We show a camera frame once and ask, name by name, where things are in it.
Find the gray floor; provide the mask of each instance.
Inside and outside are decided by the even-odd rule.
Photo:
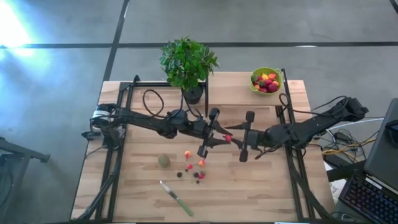
[[[20,27],[5,34],[22,32],[23,41],[36,44],[111,43],[123,3],[6,2]],[[204,42],[398,41],[397,24],[388,0],[137,0],[129,5],[121,42],[166,42],[186,35]],[[398,96],[398,47],[212,50],[220,71],[286,68],[289,79],[305,81],[312,107],[348,95],[369,108],[368,116],[384,116]],[[86,147],[80,133],[88,128],[109,51],[0,50],[0,136],[51,154],[48,164],[30,163],[9,223],[68,220]],[[119,49],[111,80],[132,80],[136,74],[143,80],[164,79],[160,53]],[[379,125],[348,129],[364,139]]]

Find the knife blade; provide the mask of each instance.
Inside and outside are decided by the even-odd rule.
[[[186,205],[181,199],[179,199],[177,197],[177,195],[172,191],[172,189],[170,189],[170,187],[168,187],[165,183],[163,183],[163,181],[160,181],[160,184],[162,185],[162,187],[166,190],[166,192],[172,197],[174,198],[174,200],[176,200],[178,202],[178,204],[180,204],[180,206],[185,210],[185,212],[189,215],[189,216],[193,216],[193,212],[189,209],[188,205]]]

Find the wooden table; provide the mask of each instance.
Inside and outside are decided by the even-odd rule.
[[[218,121],[222,126],[242,123],[248,110],[256,112],[252,125],[254,129],[265,130],[279,124],[273,106],[280,104],[278,94],[264,97],[253,93],[248,88],[248,76],[249,73],[245,72],[215,72],[209,81],[209,108],[220,109]],[[115,103],[119,83],[104,82],[98,103]],[[134,89],[133,111],[147,114],[142,104],[142,94],[146,89]],[[165,101],[163,114],[179,107],[178,88],[152,89],[158,91]],[[289,89],[294,108],[310,111],[304,82],[289,80]],[[153,111],[159,110],[160,101],[155,95],[148,93],[146,102]],[[204,111],[204,97],[196,108]],[[295,113],[295,117],[300,122],[311,115]],[[236,138],[243,138],[243,131],[232,133]],[[214,147],[209,151],[204,168],[194,166],[193,171],[206,171],[206,177],[196,184],[193,171],[185,173],[184,169],[187,164],[197,164],[200,160],[196,156],[200,139],[183,134],[166,139],[153,131],[131,125],[126,137],[114,222],[266,222],[297,219],[284,149],[266,154],[256,161],[254,157],[258,152],[250,151],[248,161],[242,163],[238,160],[239,151],[235,145]],[[101,143],[90,142],[87,153]],[[188,162],[184,157],[187,150],[194,155]],[[167,154],[172,161],[167,169],[160,168],[157,163],[157,156],[161,153]],[[85,160],[72,218],[82,214],[98,193],[105,155],[106,150],[102,149]],[[304,160],[312,192],[332,212],[334,203],[319,148],[307,147]],[[177,172],[183,172],[183,177],[178,178]],[[163,180],[188,204],[194,217],[189,217],[165,192],[159,180]],[[305,210],[304,197],[300,193]]]

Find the sunlight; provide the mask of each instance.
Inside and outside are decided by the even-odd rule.
[[[0,30],[2,32],[0,34],[0,45],[18,47],[23,44],[30,44],[29,36],[9,4],[10,2],[0,0]]]

